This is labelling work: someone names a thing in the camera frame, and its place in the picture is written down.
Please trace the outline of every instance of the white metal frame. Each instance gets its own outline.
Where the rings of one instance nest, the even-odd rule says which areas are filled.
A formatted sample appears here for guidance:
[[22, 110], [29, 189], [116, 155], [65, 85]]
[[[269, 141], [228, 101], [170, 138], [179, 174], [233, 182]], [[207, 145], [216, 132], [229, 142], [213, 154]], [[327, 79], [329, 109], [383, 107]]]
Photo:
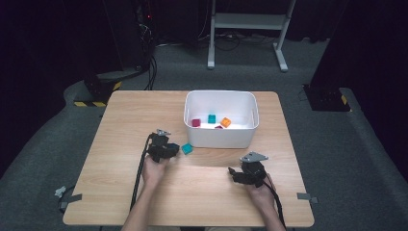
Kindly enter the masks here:
[[273, 44], [279, 67], [281, 71], [288, 71], [285, 58], [282, 53], [282, 44], [291, 22], [292, 12], [296, 0], [291, 0], [286, 14], [246, 14], [246, 13], [216, 13], [216, 0], [213, 0], [210, 45], [208, 51], [209, 69], [214, 69], [215, 61], [215, 32], [216, 28], [236, 28], [236, 29], [262, 29], [281, 31], [278, 42]]

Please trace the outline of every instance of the stand leg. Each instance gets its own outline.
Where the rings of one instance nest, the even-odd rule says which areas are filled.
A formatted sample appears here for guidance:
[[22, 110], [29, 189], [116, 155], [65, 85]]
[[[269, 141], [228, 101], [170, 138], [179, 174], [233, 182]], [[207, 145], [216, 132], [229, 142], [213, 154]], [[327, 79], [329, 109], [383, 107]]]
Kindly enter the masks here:
[[282, 72], [288, 71], [288, 66], [286, 65], [286, 61], [282, 53], [282, 44], [283, 44], [283, 41], [285, 40], [285, 35], [288, 31], [289, 23], [291, 22], [292, 12], [293, 12], [295, 3], [296, 3], [296, 0], [292, 0], [291, 3], [289, 4], [289, 8], [286, 13], [285, 21], [283, 23], [282, 31], [279, 35], [278, 43], [273, 44], [273, 50], [275, 51], [276, 58], [278, 59], [279, 67]]
[[208, 48], [208, 64], [207, 67], [209, 69], [214, 69], [216, 66], [215, 56], [215, 43], [214, 38], [216, 36], [216, 0], [213, 0], [213, 6], [211, 11], [211, 32], [210, 32], [210, 45]]

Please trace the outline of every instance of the yellow black warning tape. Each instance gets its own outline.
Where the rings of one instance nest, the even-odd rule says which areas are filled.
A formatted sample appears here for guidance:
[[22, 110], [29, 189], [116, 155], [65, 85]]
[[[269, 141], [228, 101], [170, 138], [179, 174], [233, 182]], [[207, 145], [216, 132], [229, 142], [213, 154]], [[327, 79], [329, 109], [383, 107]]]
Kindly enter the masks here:
[[77, 107], [106, 107], [106, 102], [91, 102], [91, 101], [77, 101], [74, 102], [75, 106]]
[[117, 82], [117, 83], [114, 85], [113, 91], [119, 90], [120, 86], [122, 86], [122, 82]]
[[[122, 82], [117, 82], [112, 91], [119, 90], [120, 86], [122, 86]], [[102, 101], [74, 101], [74, 105], [77, 107], [106, 107], [108, 102]]]
[[345, 96], [344, 95], [342, 95], [342, 101], [343, 101], [343, 104], [347, 104], [347, 99], [345, 98]]

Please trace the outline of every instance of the metal bracket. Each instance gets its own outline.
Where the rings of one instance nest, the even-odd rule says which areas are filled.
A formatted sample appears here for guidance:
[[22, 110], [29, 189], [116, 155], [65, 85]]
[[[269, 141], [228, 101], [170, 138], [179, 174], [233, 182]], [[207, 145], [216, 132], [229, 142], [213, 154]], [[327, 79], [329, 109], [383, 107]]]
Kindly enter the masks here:
[[162, 129], [157, 129], [157, 135], [159, 135], [159, 136], [167, 136], [167, 135], [171, 135], [171, 133], [170, 132], [167, 132], [167, 131], [165, 131], [165, 130], [162, 130]]
[[268, 156], [259, 154], [257, 152], [249, 152], [245, 156], [241, 157], [240, 160], [246, 163], [260, 162], [269, 159]]

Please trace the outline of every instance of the small cube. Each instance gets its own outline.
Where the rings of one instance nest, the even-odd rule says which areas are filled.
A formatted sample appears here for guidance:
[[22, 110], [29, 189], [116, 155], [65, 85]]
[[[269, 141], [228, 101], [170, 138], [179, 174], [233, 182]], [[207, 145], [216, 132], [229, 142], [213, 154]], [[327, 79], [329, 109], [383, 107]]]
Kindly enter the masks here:
[[187, 155], [192, 152], [192, 146], [189, 143], [184, 144], [181, 146], [181, 149], [183, 150], [184, 154]]
[[208, 115], [208, 123], [216, 123], [216, 115]]
[[223, 127], [227, 128], [230, 124], [231, 124], [231, 120], [229, 118], [227, 118], [227, 117], [223, 118], [222, 121], [221, 121], [221, 125]]
[[192, 127], [199, 127], [201, 126], [201, 119], [195, 118], [192, 120]]

